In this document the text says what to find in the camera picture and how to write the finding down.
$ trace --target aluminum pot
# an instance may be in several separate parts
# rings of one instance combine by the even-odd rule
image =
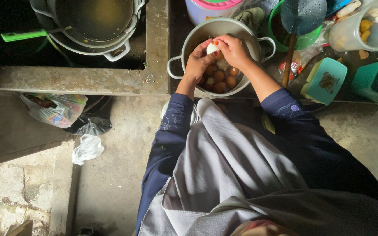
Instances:
[[[37,19],[44,29],[55,29],[59,27],[54,20],[56,18],[54,13],[56,9],[55,2],[56,0],[30,0],[31,8],[36,13]],[[49,36],[70,51],[89,56],[103,55],[111,62],[117,61],[131,50],[129,38],[136,29],[141,14],[140,10],[145,4],[145,0],[132,0],[132,2],[134,4],[134,13],[131,22],[112,43],[100,47],[94,47],[91,45],[86,46],[83,43],[76,43],[76,41],[72,40],[65,32],[49,34]],[[118,53],[118,55],[112,56],[111,53],[117,51],[118,48],[123,45],[126,47],[125,50]]]
[[[247,48],[249,49],[250,55],[255,61],[258,62],[264,62],[271,57],[274,56],[276,46],[275,42],[269,38],[256,38],[253,32],[243,23],[236,21],[231,18],[215,18],[211,20],[204,21],[203,23],[199,24],[198,26],[193,29],[190,34],[187,36],[185,43],[183,44],[182,53],[179,56],[171,58],[167,62],[167,72],[170,75],[170,77],[175,79],[182,79],[181,76],[175,76],[170,71],[170,62],[178,59],[182,59],[182,68],[183,71],[186,69],[186,63],[189,58],[189,55],[192,53],[193,49],[195,47],[202,43],[203,41],[207,40],[208,38],[213,38],[219,35],[224,34],[233,34],[236,35],[239,38],[244,39],[246,42]],[[260,45],[259,41],[268,40],[273,46],[273,52],[269,57],[266,57],[264,59],[260,59],[261,51],[260,51]],[[209,92],[199,86],[196,86],[199,90],[202,92],[213,95],[216,97],[227,97],[233,94],[238,93],[242,89],[244,89],[247,85],[249,85],[250,81],[246,76],[243,76],[242,80],[236,85],[236,87],[233,90],[230,90],[227,93],[213,93]]]

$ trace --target woman's right hand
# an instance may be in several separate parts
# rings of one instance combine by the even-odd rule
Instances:
[[[215,45],[222,51],[226,61],[232,67],[236,67],[242,72],[246,69],[245,67],[251,62],[254,62],[253,58],[250,56],[249,49],[246,44],[233,36],[221,35],[213,39]]]

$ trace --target navy blue blouse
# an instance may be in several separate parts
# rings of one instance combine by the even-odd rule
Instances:
[[[171,95],[142,179],[135,235],[154,196],[172,176],[177,158],[186,145],[193,104],[185,95]],[[276,134],[265,130],[259,121],[248,124],[232,114],[226,115],[234,123],[244,123],[258,131],[284,153],[310,189],[347,191],[378,200],[378,182],[370,171],[328,136],[319,120],[303,109],[286,88],[269,95],[261,106],[274,124]]]

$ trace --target wooden stick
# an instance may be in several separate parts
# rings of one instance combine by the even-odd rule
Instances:
[[[288,46],[287,59],[285,61],[284,75],[282,77],[282,86],[285,88],[288,86],[288,79],[290,78],[291,62],[293,60],[294,46],[296,42],[297,42],[297,34],[292,34],[290,38],[290,44]]]

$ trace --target purple flower embroidery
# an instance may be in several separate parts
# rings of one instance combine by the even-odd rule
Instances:
[[[300,110],[300,108],[297,105],[292,105],[291,110],[296,111],[296,110]]]

